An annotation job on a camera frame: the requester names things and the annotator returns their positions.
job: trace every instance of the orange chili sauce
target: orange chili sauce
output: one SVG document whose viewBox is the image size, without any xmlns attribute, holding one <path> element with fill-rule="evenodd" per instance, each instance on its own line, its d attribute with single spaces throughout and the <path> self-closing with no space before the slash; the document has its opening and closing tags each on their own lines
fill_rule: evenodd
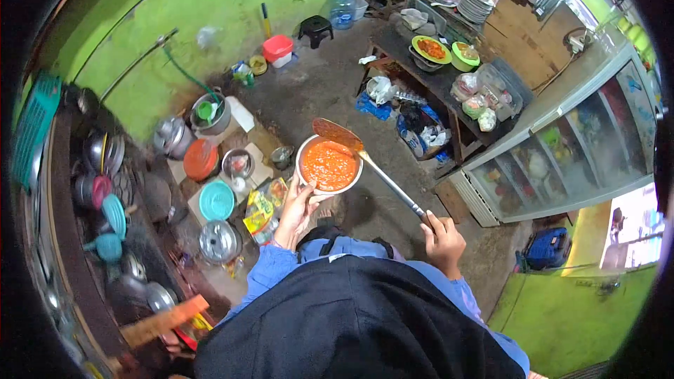
<svg viewBox="0 0 674 379">
<path fill-rule="evenodd" d="M 356 177 L 353 152 L 337 142 L 318 142 L 308 149 L 302 162 L 302 176 L 316 180 L 316 189 L 334 192 L 346 188 Z"/>
</svg>

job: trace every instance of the blue water jug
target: blue water jug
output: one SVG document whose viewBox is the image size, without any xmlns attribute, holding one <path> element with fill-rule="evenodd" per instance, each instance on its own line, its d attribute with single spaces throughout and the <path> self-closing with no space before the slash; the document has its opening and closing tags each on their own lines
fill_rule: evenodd
<svg viewBox="0 0 674 379">
<path fill-rule="evenodd" d="M 332 0 L 330 23 L 334 29 L 349 29 L 356 14 L 356 0 Z"/>
</svg>

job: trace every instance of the hand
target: hand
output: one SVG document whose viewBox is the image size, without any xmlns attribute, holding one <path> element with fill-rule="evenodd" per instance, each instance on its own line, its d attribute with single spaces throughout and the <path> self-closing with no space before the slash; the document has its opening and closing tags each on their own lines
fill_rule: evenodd
<svg viewBox="0 0 674 379">
<path fill-rule="evenodd" d="M 433 229 L 426 224 L 421 224 L 421 229 L 426 236 L 426 255 L 431 265 L 449 279 L 461 279 L 458 262 L 466 248 L 466 240 L 456 230 L 451 218 L 439 219 L 431 211 L 426 211 L 426 215 Z"/>
<path fill-rule="evenodd" d="M 330 195 L 313 195 L 316 181 L 312 180 L 302 190 L 299 188 L 299 174 L 292 174 L 292 180 L 284 202 L 281 220 L 274 232 L 274 244 L 294 251 L 299 243 L 299 235 L 309 225 L 309 217 L 316 211 L 318 204 Z"/>
</svg>

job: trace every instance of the turquoise lid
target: turquoise lid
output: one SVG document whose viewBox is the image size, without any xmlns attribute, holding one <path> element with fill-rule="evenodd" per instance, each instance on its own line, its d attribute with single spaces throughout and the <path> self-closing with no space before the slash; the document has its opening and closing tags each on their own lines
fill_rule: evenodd
<svg viewBox="0 0 674 379">
<path fill-rule="evenodd" d="M 199 196 L 199 210 L 207 221 L 225 220 L 234 209 L 234 192 L 222 180 L 211 181 Z"/>
<path fill-rule="evenodd" d="M 122 240 L 116 233 L 101 234 L 96 240 L 85 244 L 84 249 L 96 248 L 98 256 L 105 262 L 116 262 L 122 257 Z"/>
<path fill-rule="evenodd" d="M 126 237 L 126 215 L 124 215 L 124 208 L 119 198 L 114 194 L 109 194 L 103 199 L 100 210 L 103 211 L 103 215 L 105 215 L 113 231 L 122 239 Z"/>
</svg>

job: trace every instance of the display refrigerator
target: display refrigerator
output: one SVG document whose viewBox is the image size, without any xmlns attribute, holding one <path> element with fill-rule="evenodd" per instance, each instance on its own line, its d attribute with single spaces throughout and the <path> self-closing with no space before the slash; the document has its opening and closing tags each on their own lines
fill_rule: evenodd
<svg viewBox="0 0 674 379">
<path fill-rule="evenodd" d="M 653 181 L 659 104 L 634 47 L 616 30 L 523 111 L 512 131 L 452 173 L 483 227 L 561 214 Z"/>
</svg>

